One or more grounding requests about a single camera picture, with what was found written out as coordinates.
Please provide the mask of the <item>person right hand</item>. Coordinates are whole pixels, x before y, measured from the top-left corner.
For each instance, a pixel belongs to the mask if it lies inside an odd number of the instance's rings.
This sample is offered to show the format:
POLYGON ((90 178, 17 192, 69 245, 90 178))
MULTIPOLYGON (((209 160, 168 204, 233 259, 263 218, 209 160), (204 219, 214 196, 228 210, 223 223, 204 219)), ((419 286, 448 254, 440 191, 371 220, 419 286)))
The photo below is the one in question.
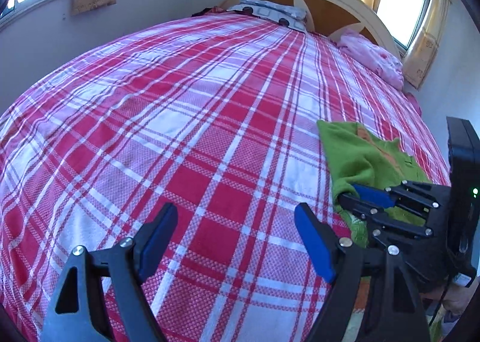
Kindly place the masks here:
POLYGON ((456 317, 462 316, 476 292, 478 285, 479 281, 477 279, 475 279, 468 288, 460 287, 456 284, 451 285, 442 300, 442 306, 452 315, 456 317))

